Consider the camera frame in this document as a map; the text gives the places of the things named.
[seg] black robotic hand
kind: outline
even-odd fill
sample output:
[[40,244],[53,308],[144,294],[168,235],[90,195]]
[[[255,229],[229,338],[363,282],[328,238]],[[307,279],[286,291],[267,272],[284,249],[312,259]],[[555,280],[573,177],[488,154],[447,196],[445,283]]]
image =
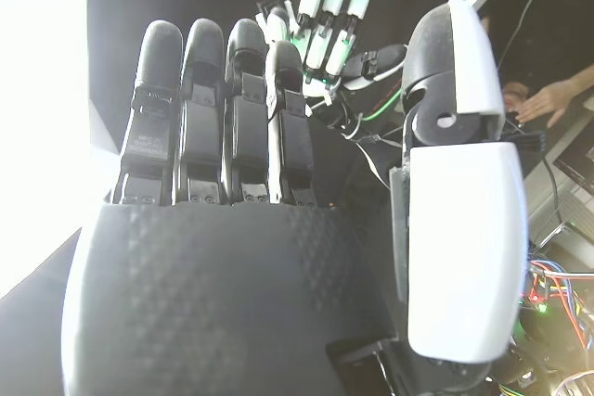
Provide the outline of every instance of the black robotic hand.
[[226,58],[219,26],[182,36],[156,21],[142,43],[113,203],[272,201],[314,205],[301,60],[237,22]]

